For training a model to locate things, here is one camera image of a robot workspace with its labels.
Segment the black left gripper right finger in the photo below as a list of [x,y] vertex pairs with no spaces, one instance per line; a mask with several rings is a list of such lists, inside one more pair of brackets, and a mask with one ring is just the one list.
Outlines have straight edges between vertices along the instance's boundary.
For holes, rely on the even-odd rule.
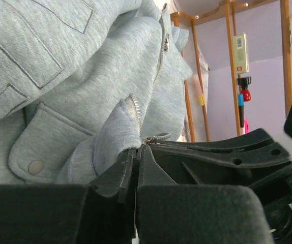
[[179,185],[141,150],[136,193],[141,243],[273,243],[263,206],[243,186]]

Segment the grey zip-up jacket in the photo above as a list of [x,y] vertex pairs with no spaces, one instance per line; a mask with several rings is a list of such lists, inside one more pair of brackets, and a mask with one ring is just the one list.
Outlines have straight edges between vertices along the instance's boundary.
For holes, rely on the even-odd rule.
[[188,38],[153,1],[0,1],[0,184],[85,184],[178,140]]

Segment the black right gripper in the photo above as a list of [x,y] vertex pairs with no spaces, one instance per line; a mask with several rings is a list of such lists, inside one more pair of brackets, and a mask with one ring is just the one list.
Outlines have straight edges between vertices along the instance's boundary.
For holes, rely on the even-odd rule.
[[265,130],[215,142],[152,137],[156,163],[178,184],[245,186],[264,207],[275,240],[292,240],[292,157]]

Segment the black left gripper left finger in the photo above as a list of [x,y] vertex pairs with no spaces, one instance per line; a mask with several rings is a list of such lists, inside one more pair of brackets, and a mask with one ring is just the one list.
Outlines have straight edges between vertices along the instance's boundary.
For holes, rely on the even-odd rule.
[[131,243],[135,156],[122,152],[89,184],[0,185],[0,243]]

